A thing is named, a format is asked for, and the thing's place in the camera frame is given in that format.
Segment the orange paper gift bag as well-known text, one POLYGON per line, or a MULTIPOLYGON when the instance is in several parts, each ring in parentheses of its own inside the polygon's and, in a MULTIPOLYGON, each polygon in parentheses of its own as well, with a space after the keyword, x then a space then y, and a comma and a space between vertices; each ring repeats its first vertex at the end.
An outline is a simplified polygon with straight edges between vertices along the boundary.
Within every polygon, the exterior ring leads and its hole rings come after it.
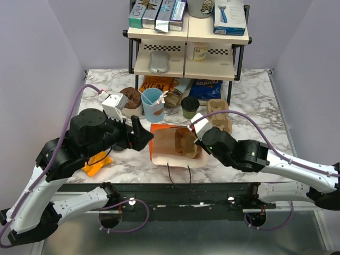
POLYGON ((209 155, 195 144, 196 135, 187 127, 152 123, 150 132, 154 135, 149 142, 149 155, 153 164, 168 169, 186 168, 190 183, 192 170, 206 166, 209 155))

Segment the black plastic cup lid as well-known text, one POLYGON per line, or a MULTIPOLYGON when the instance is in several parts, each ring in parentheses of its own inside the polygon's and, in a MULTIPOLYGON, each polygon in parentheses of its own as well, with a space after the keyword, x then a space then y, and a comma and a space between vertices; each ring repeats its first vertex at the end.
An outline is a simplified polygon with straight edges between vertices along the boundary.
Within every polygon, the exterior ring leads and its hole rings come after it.
POLYGON ((193 112, 197 111, 200 106, 200 102, 194 97, 187 96, 181 100, 181 106, 183 110, 193 112))

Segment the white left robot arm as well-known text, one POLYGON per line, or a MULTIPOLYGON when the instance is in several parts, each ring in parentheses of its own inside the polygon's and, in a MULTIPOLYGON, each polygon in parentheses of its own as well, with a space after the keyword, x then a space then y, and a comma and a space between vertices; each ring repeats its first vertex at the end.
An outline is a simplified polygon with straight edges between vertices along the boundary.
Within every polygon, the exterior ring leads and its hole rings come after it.
POLYGON ((132 125, 128 125, 94 108, 72 117, 68 127, 59 138, 44 145, 16 204, 1 210, 1 224, 10 228, 7 238, 12 247, 40 242, 66 220, 88 210, 114 209, 120 194, 111 182, 70 200, 52 202, 51 199, 91 157, 115 145, 141 151, 154 137, 136 116, 132 117, 132 125))

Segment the single brown cup carrier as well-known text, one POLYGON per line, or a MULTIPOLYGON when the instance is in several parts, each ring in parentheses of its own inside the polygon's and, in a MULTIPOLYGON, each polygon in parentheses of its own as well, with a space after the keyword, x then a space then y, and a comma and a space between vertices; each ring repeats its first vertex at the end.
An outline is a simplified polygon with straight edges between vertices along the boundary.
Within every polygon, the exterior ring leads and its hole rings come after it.
POLYGON ((183 156, 195 159, 202 153, 202 149, 195 144, 196 135, 187 128, 180 127, 175 131, 175 150, 183 156))

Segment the green paper coffee cup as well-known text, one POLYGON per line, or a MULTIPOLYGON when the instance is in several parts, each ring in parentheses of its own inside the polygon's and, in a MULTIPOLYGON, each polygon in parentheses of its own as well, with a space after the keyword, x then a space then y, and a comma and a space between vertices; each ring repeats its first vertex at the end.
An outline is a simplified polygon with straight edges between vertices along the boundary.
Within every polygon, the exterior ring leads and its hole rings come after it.
POLYGON ((183 113, 183 117, 186 119, 192 119, 196 113, 197 113, 198 108, 182 108, 182 113, 183 113))

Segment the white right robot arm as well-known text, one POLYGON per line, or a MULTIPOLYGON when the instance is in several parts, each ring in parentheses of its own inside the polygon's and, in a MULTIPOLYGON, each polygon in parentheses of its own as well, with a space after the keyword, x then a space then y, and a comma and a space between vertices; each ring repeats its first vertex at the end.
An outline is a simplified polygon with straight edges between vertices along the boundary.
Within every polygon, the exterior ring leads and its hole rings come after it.
POLYGON ((242 172, 269 173, 290 182, 260 183, 244 195, 245 204, 304 201, 326 210, 339 210, 339 168, 321 165, 270 149, 256 140, 235 140, 229 133, 212 127, 195 132, 197 143, 226 167, 242 172))

